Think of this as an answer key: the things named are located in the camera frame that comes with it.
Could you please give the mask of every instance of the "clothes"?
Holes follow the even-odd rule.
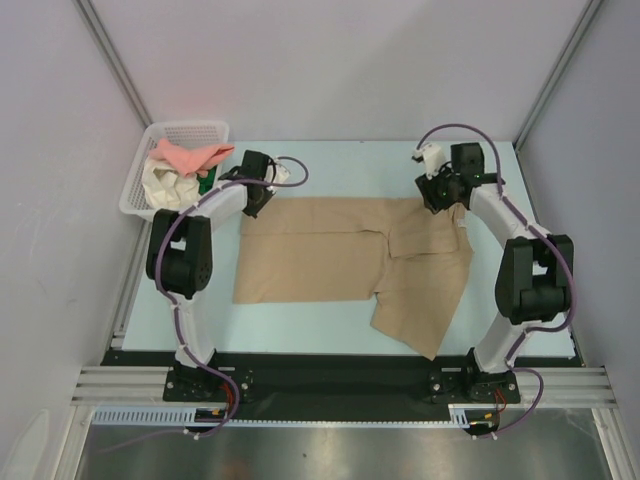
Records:
[[[200,184],[195,175],[183,177],[167,162],[147,158],[142,170],[144,197],[152,208],[180,210],[196,202]]]
[[[187,150],[173,145],[166,138],[161,138],[158,146],[149,152],[149,157],[154,160],[166,160],[183,177],[196,172],[201,177],[206,177],[207,171],[222,163],[233,153],[233,149],[233,145],[222,143]]]
[[[245,218],[235,303],[366,300],[372,326],[434,358],[473,254],[465,209],[418,198],[273,199]]]

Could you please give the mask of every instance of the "white plastic basket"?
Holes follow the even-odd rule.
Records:
[[[226,143],[229,139],[229,125],[220,121],[185,120],[179,122],[161,122],[149,125],[142,135],[138,151],[127,175],[122,195],[120,211],[127,215],[138,215],[152,222],[156,210],[147,204],[142,187],[142,169],[149,150],[155,148],[161,138],[168,139],[174,145],[185,148],[198,148],[215,143]],[[220,176],[218,166],[215,179]]]

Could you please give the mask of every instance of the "tan pants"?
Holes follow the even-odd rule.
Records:
[[[243,222],[234,302],[375,293],[373,327],[433,358],[467,283],[464,214],[457,205],[433,215],[417,198],[273,199]]]

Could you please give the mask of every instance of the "white tabletop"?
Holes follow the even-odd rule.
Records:
[[[442,142],[448,153],[448,142]],[[241,162],[247,149],[299,158],[309,167],[309,181],[281,189],[281,197],[416,197],[414,179],[423,167],[411,161],[414,142],[238,142],[224,169]],[[486,145],[485,167],[495,171]],[[531,214],[524,181],[510,143],[498,143],[507,190],[521,209]],[[291,166],[293,181],[301,174]],[[487,227],[471,213],[467,231],[474,250],[469,281],[439,355],[464,355],[477,345],[493,321],[497,307],[494,284],[502,249]],[[375,297],[367,301],[232,303],[238,259],[241,215],[213,235],[214,274],[200,301],[209,312],[208,324],[219,351],[346,354],[415,354],[405,344],[369,325]],[[174,350],[177,346],[168,303],[141,271],[141,281],[125,335],[124,350]],[[561,322],[556,318],[552,325]],[[537,333],[523,355],[573,357],[573,342],[564,331]]]

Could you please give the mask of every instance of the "purple cable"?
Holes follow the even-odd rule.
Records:
[[[290,187],[299,187],[300,185],[303,185],[304,183],[307,182],[307,180],[309,179],[309,169],[304,163],[302,163],[300,160],[294,157],[280,156],[276,158],[278,158],[279,160],[290,160],[300,165],[304,170],[304,178],[301,181],[296,183],[273,183],[273,182],[266,182],[264,180],[255,180],[252,178],[243,178],[243,179],[232,180],[230,182],[224,183],[223,185],[216,187],[210,192],[208,192],[207,194],[205,194],[200,200],[198,200],[198,202],[196,202],[194,205],[190,206],[185,211],[183,211],[180,215],[178,215],[178,218],[176,218],[176,221],[173,222],[173,224],[171,224],[171,226],[169,227],[169,230],[167,230],[167,233],[164,236],[164,239],[162,240],[162,244],[160,245],[160,250],[158,251],[158,259],[156,260],[156,265],[155,265],[156,288],[162,295],[164,295],[167,299],[169,299],[169,302],[171,302],[171,305],[175,307],[173,308],[173,325],[176,330],[176,336],[178,337],[178,342],[180,346],[184,349],[185,355],[187,355],[187,357],[189,357],[193,363],[195,363],[198,367],[202,368],[203,370],[209,372],[210,374],[221,378],[222,380],[227,382],[229,385],[231,385],[231,388],[233,389],[234,401],[229,414],[223,420],[221,420],[220,423],[218,423],[218,425],[213,427],[208,432],[205,432],[203,434],[197,434],[198,438],[208,438],[215,435],[227,422],[229,422],[235,416],[236,411],[238,410],[238,405],[240,403],[240,390],[238,389],[238,385],[236,384],[236,382],[234,382],[231,377],[201,362],[189,349],[188,345],[185,342],[184,335],[182,333],[182,327],[180,326],[180,309],[178,307],[178,300],[175,296],[173,296],[170,292],[168,292],[160,282],[160,277],[162,274],[162,261],[164,259],[164,254],[167,250],[167,247],[171,243],[171,237],[173,237],[173,234],[175,233],[180,223],[185,219],[185,217],[193,213],[200,204],[207,202],[208,200],[210,200],[211,198],[213,198],[215,195],[222,192],[223,190],[226,190],[227,188],[231,188],[236,185],[261,185],[263,187],[290,188]],[[126,442],[120,443],[118,445],[114,445],[112,447],[102,449],[98,453],[113,452],[115,450],[119,450],[120,448],[128,447],[130,445],[147,440],[149,438],[154,438],[154,437],[158,437],[158,436],[169,434],[169,433],[184,433],[184,430],[167,429],[167,430],[161,430],[158,432],[152,432],[150,434],[143,435],[141,437],[137,437],[137,438],[128,440]]]
[[[464,123],[446,123],[444,125],[439,125],[439,126],[437,126],[435,128],[432,128],[427,133],[425,133],[424,136],[418,142],[418,146],[416,148],[418,150],[420,148],[422,148],[422,145],[424,144],[424,142],[431,135],[433,135],[435,132],[438,132],[440,130],[444,130],[445,128],[464,128],[466,130],[471,130],[472,132],[477,133],[478,135],[480,135],[482,138],[484,138],[487,141],[487,143],[491,147],[491,150],[493,151],[493,155],[495,156],[495,159],[496,159],[496,172],[497,172],[496,176],[497,176],[497,180],[498,180],[497,189],[498,189],[498,196],[500,197],[500,200],[516,216],[516,218],[520,221],[520,223],[522,223],[527,230],[529,230],[536,238],[538,238],[542,243],[544,243],[545,246],[551,251],[551,253],[553,253],[554,257],[556,257],[556,260],[560,264],[560,267],[562,268],[562,271],[566,275],[568,283],[569,283],[569,292],[570,292],[570,295],[571,295],[571,305],[569,306],[569,313],[567,314],[564,322],[562,322],[562,324],[558,325],[557,327],[530,327],[530,328],[527,328],[525,331],[523,331],[522,334],[518,337],[518,339],[513,343],[513,345],[511,346],[511,348],[507,352],[507,355],[505,357],[505,361],[507,362],[507,365],[509,365],[511,360],[515,356],[516,352],[520,348],[520,346],[526,340],[527,335],[529,333],[531,333],[531,332],[555,333],[555,332],[559,332],[561,330],[564,330],[569,325],[571,325],[571,322],[573,321],[573,318],[575,316],[576,304],[577,304],[577,300],[576,300],[576,284],[575,284],[575,281],[573,279],[573,275],[571,274],[571,270],[569,268],[569,265],[567,264],[566,260],[564,259],[564,257],[560,253],[560,251],[537,228],[535,228],[532,225],[529,225],[529,221],[527,220],[527,217],[524,215],[524,213],[522,213],[520,210],[518,210],[518,207],[516,207],[513,204],[513,202],[511,202],[511,200],[509,200],[509,198],[504,194],[504,187],[502,185],[502,166],[500,165],[500,155],[498,154],[498,148],[496,147],[496,144],[489,137],[489,135],[484,133],[479,128],[473,127],[471,125],[466,125]],[[513,371],[513,372],[527,372],[527,373],[530,373],[532,375],[535,375],[536,377],[538,377],[538,380],[540,381],[540,389],[538,390],[538,394],[536,395],[536,398],[534,399],[533,403],[531,404],[531,407],[524,413],[524,415],[522,415],[522,417],[520,417],[518,420],[516,420],[512,424],[507,425],[506,427],[501,428],[500,430],[498,430],[499,432],[504,432],[504,431],[510,430],[511,428],[513,428],[516,425],[518,425],[519,423],[521,423],[525,418],[527,418],[533,412],[533,410],[538,406],[538,404],[540,403],[540,399],[542,398],[542,393],[544,392],[544,381],[542,379],[542,375],[540,375],[537,371],[535,371],[535,370],[533,370],[531,368],[511,368],[511,371]],[[480,438],[490,438],[490,437],[492,437],[492,435],[489,434],[489,435],[484,435],[484,436],[482,436]]]

